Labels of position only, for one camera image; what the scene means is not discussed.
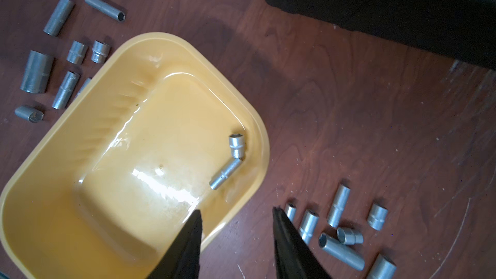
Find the long socket in tray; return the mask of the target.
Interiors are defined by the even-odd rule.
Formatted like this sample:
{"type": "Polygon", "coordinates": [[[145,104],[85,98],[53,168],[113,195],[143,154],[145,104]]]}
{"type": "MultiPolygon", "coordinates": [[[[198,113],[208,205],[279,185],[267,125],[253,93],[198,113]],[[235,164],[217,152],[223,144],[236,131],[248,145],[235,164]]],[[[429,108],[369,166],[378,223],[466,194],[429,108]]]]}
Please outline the long socket in tray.
{"type": "Polygon", "coordinates": [[[231,158],[227,163],[212,177],[209,186],[212,190],[217,190],[243,163],[240,158],[231,158]]]}

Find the slim silver socket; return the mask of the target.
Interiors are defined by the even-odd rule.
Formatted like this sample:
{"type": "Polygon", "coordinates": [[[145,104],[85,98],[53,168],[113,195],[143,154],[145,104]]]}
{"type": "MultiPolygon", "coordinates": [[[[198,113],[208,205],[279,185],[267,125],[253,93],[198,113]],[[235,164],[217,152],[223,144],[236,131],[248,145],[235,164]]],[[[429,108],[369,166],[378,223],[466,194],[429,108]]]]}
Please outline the slim silver socket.
{"type": "Polygon", "coordinates": [[[59,0],[56,8],[50,16],[50,19],[43,29],[44,33],[49,36],[57,36],[72,12],[74,6],[75,4],[71,0],[59,0]]]}

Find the long silver socket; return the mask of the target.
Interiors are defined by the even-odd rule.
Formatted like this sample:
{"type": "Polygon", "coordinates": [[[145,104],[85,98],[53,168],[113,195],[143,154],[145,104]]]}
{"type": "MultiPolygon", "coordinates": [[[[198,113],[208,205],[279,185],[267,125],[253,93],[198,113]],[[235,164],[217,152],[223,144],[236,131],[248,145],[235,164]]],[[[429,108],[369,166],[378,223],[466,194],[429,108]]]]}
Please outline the long silver socket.
{"type": "Polygon", "coordinates": [[[102,1],[102,0],[85,0],[86,4],[91,6],[93,9],[105,14],[106,16],[118,21],[124,22],[126,15],[120,9],[102,1]]]}

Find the black plastic toolbox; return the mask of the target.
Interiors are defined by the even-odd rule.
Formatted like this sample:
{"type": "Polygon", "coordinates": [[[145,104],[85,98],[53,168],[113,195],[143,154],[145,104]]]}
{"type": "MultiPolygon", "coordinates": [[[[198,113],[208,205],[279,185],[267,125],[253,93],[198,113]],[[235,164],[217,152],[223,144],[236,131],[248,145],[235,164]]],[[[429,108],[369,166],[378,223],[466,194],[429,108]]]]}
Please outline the black plastic toolbox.
{"type": "Polygon", "coordinates": [[[350,31],[495,68],[495,0],[265,0],[350,31]]]}

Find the yellow plastic tray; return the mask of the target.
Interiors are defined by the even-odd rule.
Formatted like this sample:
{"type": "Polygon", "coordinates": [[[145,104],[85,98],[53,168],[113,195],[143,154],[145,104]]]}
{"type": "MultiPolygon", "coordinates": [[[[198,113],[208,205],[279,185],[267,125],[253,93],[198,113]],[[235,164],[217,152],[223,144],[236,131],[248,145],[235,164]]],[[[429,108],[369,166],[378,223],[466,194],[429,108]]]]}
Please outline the yellow plastic tray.
{"type": "Polygon", "coordinates": [[[207,247],[261,186],[266,127],[182,38],[141,34],[114,51],[1,194],[1,243],[28,278],[145,278],[194,210],[207,247]],[[217,189],[212,177],[245,156],[217,189]]]}

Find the short socket in tray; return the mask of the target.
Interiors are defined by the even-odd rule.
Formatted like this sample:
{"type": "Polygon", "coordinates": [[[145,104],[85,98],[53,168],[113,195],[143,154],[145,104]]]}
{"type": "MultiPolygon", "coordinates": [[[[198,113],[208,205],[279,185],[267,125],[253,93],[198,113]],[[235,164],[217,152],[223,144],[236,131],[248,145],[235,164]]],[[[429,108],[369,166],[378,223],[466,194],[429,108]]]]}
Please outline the short socket in tray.
{"type": "Polygon", "coordinates": [[[243,159],[245,156],[245,136],[243,134],[231,134],[229,147],[232,157],[243,159]]]}

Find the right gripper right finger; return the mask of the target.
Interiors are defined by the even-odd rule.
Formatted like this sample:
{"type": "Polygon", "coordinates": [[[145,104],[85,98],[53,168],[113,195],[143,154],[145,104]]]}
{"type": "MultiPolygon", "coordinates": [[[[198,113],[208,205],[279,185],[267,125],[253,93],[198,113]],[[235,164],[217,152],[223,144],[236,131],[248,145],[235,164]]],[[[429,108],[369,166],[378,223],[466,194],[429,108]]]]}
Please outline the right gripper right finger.
{"type": "Polygon", "coordinates": [[[273,208],[273,238],[277,278],[331,278],[280,207],[273,208]]]}

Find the silver socket lowest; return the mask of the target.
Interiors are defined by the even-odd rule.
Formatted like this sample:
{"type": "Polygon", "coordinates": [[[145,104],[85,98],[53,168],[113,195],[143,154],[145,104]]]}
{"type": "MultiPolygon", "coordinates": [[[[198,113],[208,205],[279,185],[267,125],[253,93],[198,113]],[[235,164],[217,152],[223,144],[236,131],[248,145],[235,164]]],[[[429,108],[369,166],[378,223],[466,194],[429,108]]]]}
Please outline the silver socket lowest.
{"type": "Polygon", "coordinates": [[[31,123],[39,123],[44,118],[44,113],[28,105],[22,105],[15,109],[15,115],[31,123]]]}

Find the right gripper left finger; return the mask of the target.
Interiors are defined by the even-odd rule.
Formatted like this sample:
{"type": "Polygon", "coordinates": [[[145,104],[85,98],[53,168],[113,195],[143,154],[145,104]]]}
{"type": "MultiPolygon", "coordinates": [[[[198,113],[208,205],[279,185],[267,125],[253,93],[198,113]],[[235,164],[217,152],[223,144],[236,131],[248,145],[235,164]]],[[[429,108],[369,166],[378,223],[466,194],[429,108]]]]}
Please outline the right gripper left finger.
{"type": "Polygon", "coordinates": [[[197,209],[147,278],[198,278],[202,232],[202,216],[197,209]]]}

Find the short silver socket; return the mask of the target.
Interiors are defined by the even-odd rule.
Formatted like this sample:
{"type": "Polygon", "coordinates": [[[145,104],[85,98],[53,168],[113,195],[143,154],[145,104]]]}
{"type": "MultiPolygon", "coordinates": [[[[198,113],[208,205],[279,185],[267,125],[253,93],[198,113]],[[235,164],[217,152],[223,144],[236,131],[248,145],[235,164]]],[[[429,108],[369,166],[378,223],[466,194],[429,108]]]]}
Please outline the short silver socket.
{"type": "Polygon", "coordinates": [[[74,65],[81,65],[83,63],[87,50],[87,45],[78,41],[73,41],[67,56],[67,61],[74,65]]]}
{"type": "Polygon", "coordinates": [[[337,237],[339,242],[343,245],[356,245],[364,243],[362,233],[349,227],[339,227],[337,229],[337,237]]]}
{"type": "Polygon", "coordinates": [[[110,53],[110,50],[111,50],[110,45],[108,45],[106,43],[102,43],[98,40],[95,40],[94,44],[92,46],[91,60],[97,64],[105,63],[105,60],[107,59],[107,57],[110,53]]]}
{"type": "Polygon", "coordinates": [[[376,203],[374,203],[368,214],[368,225],[376,231],[381,231],[388,214],[388,210],[376,203]]]}

